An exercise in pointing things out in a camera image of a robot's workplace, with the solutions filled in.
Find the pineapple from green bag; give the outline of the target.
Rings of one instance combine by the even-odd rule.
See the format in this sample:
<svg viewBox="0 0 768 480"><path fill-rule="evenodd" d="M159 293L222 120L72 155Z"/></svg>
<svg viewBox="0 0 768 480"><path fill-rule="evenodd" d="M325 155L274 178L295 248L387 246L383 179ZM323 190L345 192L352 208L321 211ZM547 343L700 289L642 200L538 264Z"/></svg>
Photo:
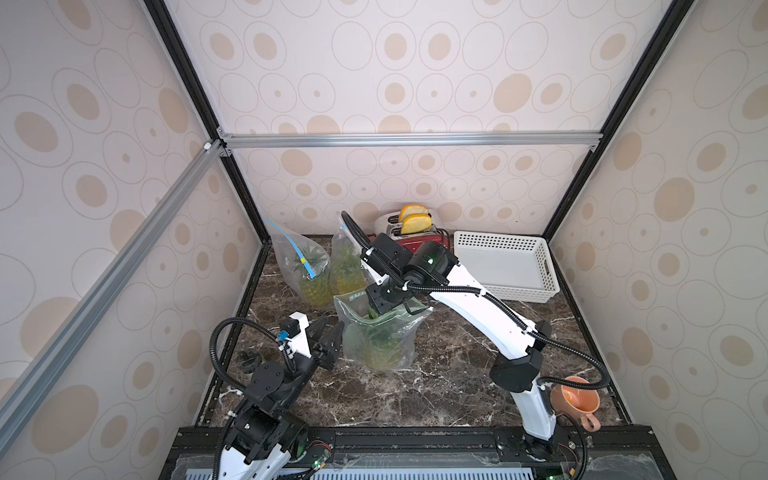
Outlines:
<svg viewBox="0 0 768 480"><path fill-rule="evenodd" d="M369 314L353 318L345 328L345 356L374 371L409 367L413 357L411 315L403 307L375 317Z"/></svg>

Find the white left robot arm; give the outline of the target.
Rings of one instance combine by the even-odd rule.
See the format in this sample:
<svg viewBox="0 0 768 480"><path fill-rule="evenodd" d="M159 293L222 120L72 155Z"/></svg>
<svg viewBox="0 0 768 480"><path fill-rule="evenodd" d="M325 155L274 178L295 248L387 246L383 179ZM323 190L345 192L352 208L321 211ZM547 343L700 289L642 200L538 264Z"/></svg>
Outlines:
<svg viewBox="0 0 768 480"><path fill-rule="evenodd" d="M231 325L246 326L265 335L280 353L280 361L257 366L248 383L228 374L218 355L218 339ZM209 354L216 375L241 393L242 400L217 443L213 479L310 479L332 453L322 440L309 439L306 421L291 412L317 369L331 371L339 356L344 325L332 327L322 317L309 321L300 312L280 323L276 333L243 317L230 317L213 330Z"/></svg>

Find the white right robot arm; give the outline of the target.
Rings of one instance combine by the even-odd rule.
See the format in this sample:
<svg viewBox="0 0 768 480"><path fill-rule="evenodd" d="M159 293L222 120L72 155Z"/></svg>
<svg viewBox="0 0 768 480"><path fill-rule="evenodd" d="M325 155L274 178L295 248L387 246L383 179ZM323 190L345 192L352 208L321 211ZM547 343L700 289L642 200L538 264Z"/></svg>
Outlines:
<svg viewBox="0 0 768 480"><path fill-rule="evenodd" d="M545 387L601 390L610 383L605 365L554 340L548 322L534 322L515 312L485 289L443 245L428 241L411 252L385 234L370 239L346 211L340 214L340 221L358 247L363 265L373 273L374 283L366 288L366 295L377 314L404 306L415 295L423 294L457 312L495 345L498 354L489 376L515 402L524 430L522 449L534 461L549 460L567 436L558 431ZM599 372L599 380L579 385L565 378L541 375L543 349L547 346L591 364Z"/></svg>

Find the green printed zip-top bag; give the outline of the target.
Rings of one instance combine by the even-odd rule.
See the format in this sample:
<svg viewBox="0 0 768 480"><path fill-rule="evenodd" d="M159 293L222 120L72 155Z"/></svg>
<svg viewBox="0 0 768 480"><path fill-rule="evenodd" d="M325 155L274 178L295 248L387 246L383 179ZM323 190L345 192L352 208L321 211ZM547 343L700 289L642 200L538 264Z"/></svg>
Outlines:
<svg viewBox="0 0 768 480"><path fill-rule="evenodd" d="M334 297L342 333L343 356L372 371L396 371L411 367L416 358L419 326L434 308L409 299L404 305L378 314L364 289Z"/></svg>

